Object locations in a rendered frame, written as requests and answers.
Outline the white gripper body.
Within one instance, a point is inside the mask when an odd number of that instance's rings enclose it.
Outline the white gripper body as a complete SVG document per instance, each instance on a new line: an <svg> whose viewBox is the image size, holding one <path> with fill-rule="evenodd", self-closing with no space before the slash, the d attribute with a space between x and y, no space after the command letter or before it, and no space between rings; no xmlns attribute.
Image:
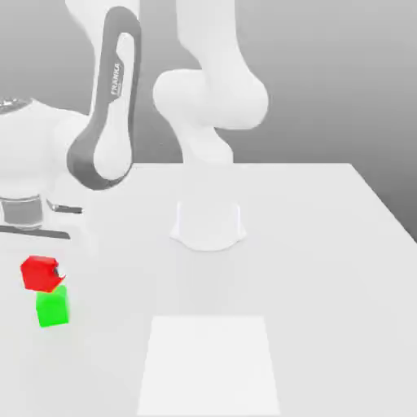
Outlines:
<svg viewBox="0 0 417 417"><path fill-rule="evenodd" d="M46 257L74 254L74 240L62 230L18 229L0 226L0 257L39 255Z"/></svg>

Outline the small red cube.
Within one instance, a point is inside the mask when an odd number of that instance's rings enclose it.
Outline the small red cube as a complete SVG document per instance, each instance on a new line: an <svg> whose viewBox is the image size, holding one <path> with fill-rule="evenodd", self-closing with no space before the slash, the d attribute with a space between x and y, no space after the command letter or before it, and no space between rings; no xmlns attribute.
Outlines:
<svg viewBox="0 0 417 417"><path fill-rule="evenodd" d="M53 292L66 278L59 274L59 263L54 257L32 255L20 266L24 287L37 292Z"/></svg>

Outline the small green cube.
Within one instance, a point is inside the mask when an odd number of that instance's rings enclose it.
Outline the small green cube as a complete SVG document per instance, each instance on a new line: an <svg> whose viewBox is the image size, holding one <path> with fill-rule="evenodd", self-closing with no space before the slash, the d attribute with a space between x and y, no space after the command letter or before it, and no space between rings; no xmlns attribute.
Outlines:
<svg viewBox="0 0 417 417"><path fill-rule="evenodd" d="M37 292L36 311L42 328L69 323L69 299L66 286L59 285L52 292Z"/></svg>

